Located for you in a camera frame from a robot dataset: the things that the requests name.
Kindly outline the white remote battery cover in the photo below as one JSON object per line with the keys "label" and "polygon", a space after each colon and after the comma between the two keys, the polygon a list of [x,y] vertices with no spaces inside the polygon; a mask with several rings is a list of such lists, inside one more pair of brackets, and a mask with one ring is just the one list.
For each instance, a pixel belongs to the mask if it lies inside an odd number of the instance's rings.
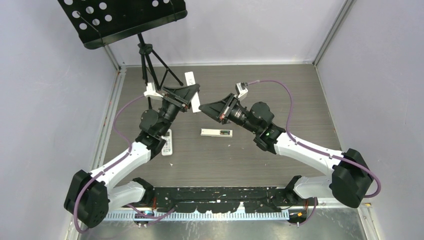
{"label": "white remote battery cover", "polygon": [[184,76],[185,76],[187,86],[189,86],[189,89],[193,93],[193,97],[192,97],[191,102],[190,102],[192,112],[193,113],[199,113],[199,112],[201,112],[201,110],[200,110],[201,104],[200,104],[199,93],[198,93],[198,91],[194,92],[195,88],[192,87],[193,85],[196,84],[194,73],[192,71],[185,72]]}

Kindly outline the long white remote control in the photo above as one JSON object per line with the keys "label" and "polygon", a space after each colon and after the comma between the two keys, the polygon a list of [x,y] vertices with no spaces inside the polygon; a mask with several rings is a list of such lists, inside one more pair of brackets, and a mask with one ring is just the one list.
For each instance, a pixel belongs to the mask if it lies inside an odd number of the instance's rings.
{"label": "long white remote control", "polygon": [[222,138],[232,138],[233,131],[229,129],[209,129],[202,128],[200,131],[202,137],[222,137]]}

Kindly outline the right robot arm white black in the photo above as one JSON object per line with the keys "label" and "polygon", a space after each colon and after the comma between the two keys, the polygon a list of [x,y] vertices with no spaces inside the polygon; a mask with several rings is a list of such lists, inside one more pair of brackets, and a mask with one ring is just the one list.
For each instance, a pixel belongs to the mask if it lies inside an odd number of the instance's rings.
{"label": "right robot arm white black", "polygon": [[275,116],[265,102],[256,102],[247,109],[231,93],[222,100],[202,104],[199,109],[218,123],[232,122],[253,133],[253,141],[261,150],[295,159],[323,174],[294,176],[285,190],[291,205],[314,197],[334,197],[347,207],[358,208],[375,179],[359,151],[350,148],[342,152],[295,137],[273,123]]}

